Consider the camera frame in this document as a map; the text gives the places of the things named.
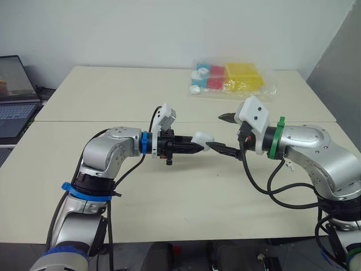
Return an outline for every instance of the green cable tie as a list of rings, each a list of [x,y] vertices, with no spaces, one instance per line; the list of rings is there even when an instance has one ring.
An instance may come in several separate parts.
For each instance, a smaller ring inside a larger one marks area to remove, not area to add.
[[[269,158],[270,159],[275,158],[278,142],[279,142],[279,139],[280,139],[281,134],[282,134],[282,130],[283,130],[284,125],[285,125],[284,120],[285,120],[285,117],[280,117],[280,121],[277,123],[277,129],[276,129],[276,132],[275,132],[275,134],[273,136],[272,146],[271,146],[270,153],[269,153]]]

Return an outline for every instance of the laptop keyboard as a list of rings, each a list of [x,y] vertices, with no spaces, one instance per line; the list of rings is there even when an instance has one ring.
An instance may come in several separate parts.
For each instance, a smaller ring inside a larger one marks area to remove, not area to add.
[[[0,120],[26,119],[34,107],[35,104],[0,106]]]

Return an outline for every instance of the laptop screen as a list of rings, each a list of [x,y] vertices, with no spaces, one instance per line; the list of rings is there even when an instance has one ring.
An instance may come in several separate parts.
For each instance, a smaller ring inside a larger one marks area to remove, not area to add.
[[[33,100],[38,101],[38,97],[19,57],[0,57],[0,103]]]

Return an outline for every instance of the blue ring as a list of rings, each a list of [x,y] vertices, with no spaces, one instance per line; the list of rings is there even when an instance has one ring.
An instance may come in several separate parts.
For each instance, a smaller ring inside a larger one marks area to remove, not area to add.
[[[83,256],[87,261],[89,261],[87,254],[84,251],[76,249],[74,246],[53,247],[53,248],[49,249],[47,252],[45,252],[42,255],[42,257],[44,257],[46,255],[54,254],[54,253],[59,253],[59,252],[76,253],[76,254]]]
[[[147,154],[148,132],[143,132],[141,143],[142,143],[142,154]]]
[[[112,196],[89,196],[89,195],[80,193],[77,190],[75,190],[69,182],[63,183],[61,188],[63,190],[69,191],[70,194],[76,196],[77,198],[84,199],[84,200],[90,200],[92,202],[107,202],[109,200],[112,200]]]

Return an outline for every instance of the yellow container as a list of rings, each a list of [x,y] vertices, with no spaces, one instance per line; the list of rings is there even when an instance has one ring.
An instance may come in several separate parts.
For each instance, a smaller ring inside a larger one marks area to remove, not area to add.
[[[231,91],[256,91],[264,86],[253,63],[226,63],[225,87]]]

